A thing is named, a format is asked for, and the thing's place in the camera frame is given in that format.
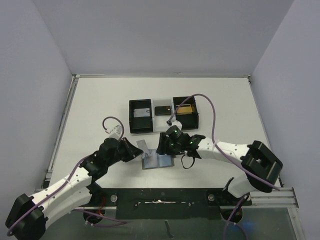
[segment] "black cable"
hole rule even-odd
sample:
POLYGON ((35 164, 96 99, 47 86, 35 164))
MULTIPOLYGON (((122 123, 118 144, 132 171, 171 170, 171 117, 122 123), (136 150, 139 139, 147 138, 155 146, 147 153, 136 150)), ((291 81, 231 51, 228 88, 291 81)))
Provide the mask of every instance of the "black cable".
POLYGON ((185 167, 185 166, 184 166, 184 161, 183 161, 184 156, 186 156, 186 155, 183 155, 183 156, 181 157, 182 167, 183 167, 184 169, 190 169, 190 168, 195 164, 196 159, 193 157, 193 162, 192 162, 191 166, 190 166, 190 167, 185 167))

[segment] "white table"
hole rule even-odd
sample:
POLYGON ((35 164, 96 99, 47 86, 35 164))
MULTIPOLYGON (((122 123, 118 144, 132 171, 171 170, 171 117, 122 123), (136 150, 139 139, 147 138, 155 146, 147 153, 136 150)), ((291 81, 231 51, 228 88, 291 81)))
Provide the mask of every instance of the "white table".
MULTIPOLYGON (((96 151, 107 137, 102 128, 106 116, 122 120, 128 140, 144 139, 156 149, 159 133, 130 134, 129 100, 207 95, 216 108, 216 140, 250 144, 266 135, 246 78, 80 78, 78 80, 50 184, 69 174, 84 156, 96 151)), ((199 129, 190 135, 211 136, 213 113, 210 104, 196 97, 199 129)), ((113 119, 106 126, 113 128, 113 119)), ((185 158, 185 165, 191 159, 185 158)), ((141 157, 111 166, 97 183, 103 188, 222 188, 231 177, 242 173, 236 166, 213 159, 196 159, 191 169, 182 168, 180 158, 174 167, 142 170, 141 157)))

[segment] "gray wall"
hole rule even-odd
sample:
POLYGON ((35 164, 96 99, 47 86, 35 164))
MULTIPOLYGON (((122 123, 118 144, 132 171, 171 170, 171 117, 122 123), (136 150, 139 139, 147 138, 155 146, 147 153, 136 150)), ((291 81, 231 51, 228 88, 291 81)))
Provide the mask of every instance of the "gray wall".
POLYGON ((295 0, 252 75, 282 178, 294 186, 308 240, 320 239, 320 1, 295 0))
POLYGON ((45 175, 71 72, 31 0, 0 1, 0 239, 16 197, 45 175))
POLYGON ((293 0, 33 0, 72 73, 251 74, 293 0))

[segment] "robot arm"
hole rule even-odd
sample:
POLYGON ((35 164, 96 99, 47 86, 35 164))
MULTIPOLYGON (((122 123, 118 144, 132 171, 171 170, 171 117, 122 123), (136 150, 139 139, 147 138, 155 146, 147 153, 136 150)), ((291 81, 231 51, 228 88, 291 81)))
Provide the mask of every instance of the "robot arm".
MULTIPOLYGON (((172 126, 160 133, 157 153, 160 155, 187 155, 194 159, 216 159, 219 161, 233 162, 260 179, 274 185, 283 167, 282 162, 260 141, 253 144, 233 144, 218 142, 219 148, 212 139, 203 135, 189 136, 181 131, 180 126, 172 122, 172 126)), ((236 198, 252 191, 271 192, 269 185, 257 180, 247 173, 229 180, 225 191, 236 198)))
POLYGON ((97 188, 96 180, 110 166, 119 161, 129 162, 142 153, 125 137, 119 141, 106 138, 99 150, 83 158, 70 175, 31 196, 19 196, 5 222, 9 233, 18 240, 40 239, 54 221, 90 201, 93 189, 97 188))

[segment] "screw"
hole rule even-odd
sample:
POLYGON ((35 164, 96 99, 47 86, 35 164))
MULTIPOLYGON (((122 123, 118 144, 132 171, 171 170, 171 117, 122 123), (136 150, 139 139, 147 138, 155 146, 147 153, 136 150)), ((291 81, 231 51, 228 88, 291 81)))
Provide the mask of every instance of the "screw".
POLYGON ((213 201, 215 200, 215 195, 210 194, 210 195, 208 196, 208 199, 209 199, 210 202, 213 202, 213 201))
POLYGON ((118 197, 117 195, 111 195, 110 200, 111 202, 115 203, 117 201, 118 197))

